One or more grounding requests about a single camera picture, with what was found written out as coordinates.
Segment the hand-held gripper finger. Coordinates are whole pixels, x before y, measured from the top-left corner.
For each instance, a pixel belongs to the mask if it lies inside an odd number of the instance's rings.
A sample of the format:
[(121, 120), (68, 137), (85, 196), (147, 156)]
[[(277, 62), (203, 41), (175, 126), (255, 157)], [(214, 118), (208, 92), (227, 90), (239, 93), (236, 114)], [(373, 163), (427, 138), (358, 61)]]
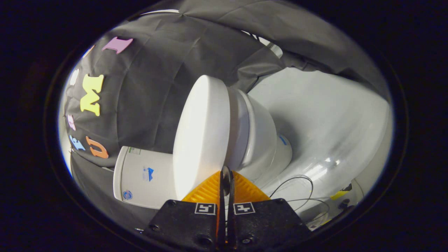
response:
[(227, 245), (234, 251), (282, 251), (312, 235), (285, 199), (238, 203), (237, 183), (228, 167), (224, 190), (229, 196)]
[(181, 200), (167, 200), (144, 236), (167, 251), (215, 251), (225, 241), (221, 172), (201, 182)]

